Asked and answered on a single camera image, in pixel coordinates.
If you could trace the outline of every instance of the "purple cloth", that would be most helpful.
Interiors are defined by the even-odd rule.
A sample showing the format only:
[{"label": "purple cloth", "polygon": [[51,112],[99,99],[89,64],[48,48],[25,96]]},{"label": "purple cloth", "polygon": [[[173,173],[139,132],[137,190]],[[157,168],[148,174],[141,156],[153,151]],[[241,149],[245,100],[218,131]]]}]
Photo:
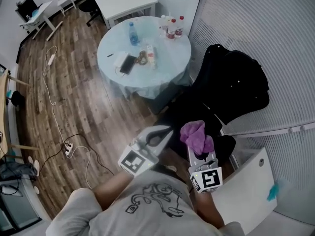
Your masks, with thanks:
[{"label": "purple cloth", "polygon": [[181,128],[181,141],[192,148],[197,155],[215,150],[211,136],[205,136],[205,122],[191,121]]}]

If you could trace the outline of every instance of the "black monitor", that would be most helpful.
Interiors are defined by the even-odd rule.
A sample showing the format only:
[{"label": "black monitor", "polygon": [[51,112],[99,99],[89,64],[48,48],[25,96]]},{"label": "black monitor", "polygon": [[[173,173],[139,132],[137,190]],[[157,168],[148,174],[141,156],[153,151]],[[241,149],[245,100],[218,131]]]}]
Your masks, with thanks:
[{"label": "black monitor", "polygon": [[32,17],[33,11],[37,9],[37,5],[33,0],[25,0],[20,5],[16,11],[24,18],[25,21],[28,21],[28,17]]}]

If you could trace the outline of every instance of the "round table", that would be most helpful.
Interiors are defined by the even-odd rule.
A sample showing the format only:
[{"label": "round table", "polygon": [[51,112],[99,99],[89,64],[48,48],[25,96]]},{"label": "round table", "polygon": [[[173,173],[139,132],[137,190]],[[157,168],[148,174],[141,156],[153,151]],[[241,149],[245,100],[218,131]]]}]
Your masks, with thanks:
[{"label": "round table", "polygon": [[[137,92],[142,97],[155,99],[170,82],[184,86],[189,84],[189,39],[186,35],[175,40],[161,37],[158,20],[157,17],[128,19],[112,27],[102,38],[97,50],[98,67],[102,77],[119,95],[128,97]],[[137,46],[132,46],[129,40],[130,21],[138,33]],[[155,50],[155,68],[149,62],[146,65],[135,64],[131,72],[124,76],[118,69],[115,70],[114,62],[120,52],[138,57],[141,50],[146,50],[147,44],[151,44]]]}]

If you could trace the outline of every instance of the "white cable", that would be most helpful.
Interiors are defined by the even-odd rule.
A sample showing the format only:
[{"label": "white cable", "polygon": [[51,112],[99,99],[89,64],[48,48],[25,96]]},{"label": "white cable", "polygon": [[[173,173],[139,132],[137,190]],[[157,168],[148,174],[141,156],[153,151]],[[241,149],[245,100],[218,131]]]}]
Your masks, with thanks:
[{"label": "white cable", "polygon": [[67,158],[71,159],[71,158],[73,157],[73,155],[74,155],[75,151],[77,150],[77,148],[86,148],[86,149],[88,150],[88,152],[89,152],[89,161],[88,161],[87,167],[86,167],[86,169],[85,169],[85,181],[87,182],[87,184],[88,184],[89,188],[91,189],[91,186],[89,185],[89,182],[88,182],[88,177],[87,177],[87,173],[88,173],[88,166],[89,166],[89,164],[90,164],[90,160],[91,160],[91,152],[90,152],[90,150],[89,150],[87,147],[85,147],[85,146],[78,146],[78,147],[76,147],[76,148],[73,150],[72,155],[71,155],[71,156],[67,156]]},{"label": "white cable", "polygon": [[[53,106],[53,116],[54,116],[55,122],[56,122],[56,124],[57,124],[57,128],[58,128],[58,130],[59,130],[59,134],[60,134],[60,136],[61,136],[61,139],[63,140],[63,144],[65,144],[64,139],[63,139],[63,135],[61,134],[61,131],[60,131],[60,129],[59,129],[59,125],[58,125],[58,122],[57,122],[57,119],[56,119],[56,116],[55,116],[55,113],[54,113],[54,106],[56,105],[56,102],[53,103],[53,102],[51,101],[49,89],[48,89],[48,87],[47,87],[47,84],[46,84],[45,78],[44,78],[45,71],[46,71],[46,68],[47,68],[47,54],[48,54],[48,52],[49,52],[51,49],[53,49],[54,47],[56,48],[56,51],[55,51],[54,54],[56,54],[58,48],[57,48],[57,46],[55,46],[55,45],[54,45],[53,47],[51,47],[51,48],[46,52],[46,54],[45,54],[45,69],[44,69],[44,72],[43,72],[43,81],[44,81],[44,84],[45,84],[45,86],[46,86],[46,88],[47,88],[47,93],[48,93],[48,97],[49,97],[50,104]],[[88,161],[87,167],[86,167],[86,169],[85,169],[85,181],[87,182],[89,188],[91,189],[91,186],[90,186],[90,184],[88,183],[88,178],[87,178],[88,167],[89,167],[90,160],[91,160],[91,152],[90,152],[90,150],[89,150],[87,147],[78,146],[78,147],[76,147],[76,148],[73,150],[72,155],[71,155],[70,157],[67,156],[67,158],[71,159],[71,158],[73,157],[73,154],[74,154],[74,152],[76,151],[77,148],[86,148],[86,149],[88,150],[88,152],[89,152],[89,161]]]},{"label": "white cable", "polygon": [[53,47],[51,47],[51,48],[46,52],[46,54],[45,54],[45,69],[44,69],[44,72],[43,72],[43,81],[44,81],[44,84],[45,84],[45,86],[46,86],[46,88],[47,88],[47,93],[48,93],[48,97],[49,97],[50,104],[53,106],[53,116],[54,116],[55,122],[56,122],[56,124],[57,124],[57,128],[58,128],[58,130],[59,130],[59,134],[60,134],[61,139],[62,139],[62,141],[63,141],[63,143],[64,143],[63,135],[61,134],[61,131],[60,131],[60,129],[59,129],[59,125],[58,125],[58,122],[57,122],[57,120],[56,120],[56,116],[55,116],[55,113],[54,113],[54,106],[56,105],[56,102],[52,103],[51,98],[50,98],[49,89],[48,89],[48,86],[47,86],[47,84],[46,84],[46,82],[45,82],[45,78],[44,78],[45,71],[46,71],[46,68],[47,68],[47,54],[48,54],[48,52],[49,52],[51,49],[53,49],[54,47],[56,48],[56,51],[55,51],[54,54],[56,54],[58,47],[55,46],[55,45],[54,45]]}]

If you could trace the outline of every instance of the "white desk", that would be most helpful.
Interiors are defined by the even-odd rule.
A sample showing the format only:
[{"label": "white desk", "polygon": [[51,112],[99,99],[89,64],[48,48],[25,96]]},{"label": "white desk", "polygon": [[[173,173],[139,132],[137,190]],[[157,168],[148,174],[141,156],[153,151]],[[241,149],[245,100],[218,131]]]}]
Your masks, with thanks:
[{"label": "white desk", "polygon": [[[48,41],[51,36],[55,33],[55,31],[59,28],[59,26],[63,23],[63,21],[61,21],[56,27],[54,27],[54,25],[50,22],[50,20],[48,19],[48,17],[45,15],[44,11],[45,9],[47,9],[47,7],[52,3],[53,1],[50,2],[46,2],[43,3],[40,8],[38,9],[38,12],[35,16],[33,16],[30,20],[28,20],[25,23],[20,24],[20,26],[32,26],[34,23],[36,23],[37,20],[40,20],[40,16],[43,16],[43,19],[45,20],[45,22],[48,24],[48,26],[50,27],[50,29],[52,30],[52,33],[46,38],[46,40]],[[44,27],[45,23],[42,25],[41,28],[39,28],[38,26],[36,26],[36,34],[34,35],[33,39],[35,39],[36,35],[39,33],[39,31]]]},{"label": "white desk", "polygon": [[155,16],[158,0],[95,0],[108,29],[115,26],[114,20],[139,10],[150,9]]}]

